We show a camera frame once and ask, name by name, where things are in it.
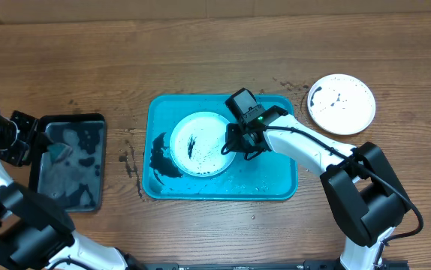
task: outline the white plate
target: white plate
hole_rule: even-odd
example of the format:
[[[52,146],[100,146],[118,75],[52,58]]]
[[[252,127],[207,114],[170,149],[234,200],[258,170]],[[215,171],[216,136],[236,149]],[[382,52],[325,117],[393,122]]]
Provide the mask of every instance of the white plate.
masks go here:
[[[229,121],[213,112],[196,112],[182,119],[170,135],[174,163],[192,176],[207,177],[229,167],[236,153],[221,154]]]
[[[363,131],[375,116],[371,90],[359,79],[344,74],[315,82],[307,96],[307,107],[317,125],[338,135]]]

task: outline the blue tray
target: blue tray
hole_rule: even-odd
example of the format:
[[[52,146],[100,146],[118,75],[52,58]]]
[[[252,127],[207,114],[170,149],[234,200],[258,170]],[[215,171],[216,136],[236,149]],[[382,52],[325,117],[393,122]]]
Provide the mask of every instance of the blue tray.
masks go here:
[[[236,119],[224,104],[229,97],[228,94],[169,94],[152,101],[142,176],[147,195],[158,200],[286,200],[294,195],[297,189],[295,161],[269,151],[251,161],[237,153],[224,172],[207,178],[188,175],[180,169],[176,174],[182,177],[171,178],[150,167],[153,143],[160,143],[161,138],[164,140],[163,155],[171,159],[170,135],[184,117],[196,112],[214,112],[235,123]],[[260,94],[255,98],[266,109],[277,105],[294,114],[291,102],[285,97]]]

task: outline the wooden table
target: wooden table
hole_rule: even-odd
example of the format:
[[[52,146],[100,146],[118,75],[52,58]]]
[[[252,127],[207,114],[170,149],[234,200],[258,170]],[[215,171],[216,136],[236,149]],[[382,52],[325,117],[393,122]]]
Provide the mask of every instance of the wooden table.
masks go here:
[[[378,107],[364,132],[330,136],[381,146],[426,221],[420,235],[394,241],[384,257],[431,269],[431,13],[0,25],[2,113],[105,116],[102,208],[71,216],[81,233],[145,263],[341,254],[345,237],[318,177],[304,169],[286,202],[155,201],[139,198],[135,178],[118,162],[129,140],[142,170],[147,109],[167,93],[246,87],[284,95],[304,124],[323,132],[308,117],[303,86],[334,73],[363,80]],[[28,181],[28,168],[8,171]],[[407,214],[397,232],[416,225]]]

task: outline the black stain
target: black stain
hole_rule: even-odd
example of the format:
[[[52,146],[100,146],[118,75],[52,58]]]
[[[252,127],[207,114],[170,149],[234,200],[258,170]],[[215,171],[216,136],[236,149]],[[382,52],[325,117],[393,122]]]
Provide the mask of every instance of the black stain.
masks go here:
[[[127,156],[119,156],[119,162],[127,162]]]
[[[90,167],[94,164],[95,158],[94,157],[88,157],[84,159],[79,159],[79,164],[84,167]]]
[[[312,93],[312,96],[311,96],[311,107],[314,106],[314,102],[312,102],[312,100],[314,99],[315,93],[319,92],[320,90],[322,90],[322,87],[319,86],[319,87],[316,88],[316,90],[314,90],[314,93]]]
[[[77,132],[79,138],[78,146],[81,150],[86,150],[88,155],[95,153],[95,148],[102,142],[99,130],[104,128],[104,123],[94,122],[72,122],[56,125],[51,128],[50,139],[56,143],[67,144],[64,140],[64,131],[73,130]]]
[[[187,144],[188,159],[192,158],[192,150],[194,150],[194,145],[195,145],[195,138],[191,135],[191,137],[188,140],[188,144]]]
[[[128,153],[127,151],[124,151],[124,155],[119,156],[119,162],[125,163],[125,171],[127,172],[127,175],[129,178],[132,178],[132,173],[135,173],[136,178],[136,185],[137,185],[137,192],[139,193],[139,197],[142,199],[142,187],[140,186],[140,176],[139,176],[139,169],[135,165],[135,150],[134,147],[130,144],[128,140],[125,141],[125,143],[128,145],[128,147],[131,150],[131,157],[132,157],[132,167],[128,164]]]
[[[158,181],[159,183],[161,183],[162,185],[165,185],[165,184],[162,182],[162,180],[158,177],[158,174],[155,172],[155,170],[154,170],[154,176],[155,176],[155,179],[157,179],[157,181]]]
[[[182,173],[179,169],[172,163],[172,160],[164,156],[164,150],[167,146],[164,146],[164,135],[165,132],[161,133],[152,142],[152,150],[150,151],[150,164],[149,166],[154,170],[157,170],[161,176],[168,176],[171,178],[180,178]]]

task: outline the wet surface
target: wet surface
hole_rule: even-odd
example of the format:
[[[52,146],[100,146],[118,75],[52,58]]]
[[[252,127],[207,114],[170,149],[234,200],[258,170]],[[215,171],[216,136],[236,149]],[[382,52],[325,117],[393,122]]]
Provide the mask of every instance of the wet surface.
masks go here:
[[[164,145],[165,132],[161,133],[152,142],[152,150],[150,151],[150,164],[149,166],[154,169],[154,176],[156,176],[155,171],[161,176],[168,176],[171,178],[180,178],[182,173],[168,157],[164,156],[164,150],[167,150],[169,146]]]

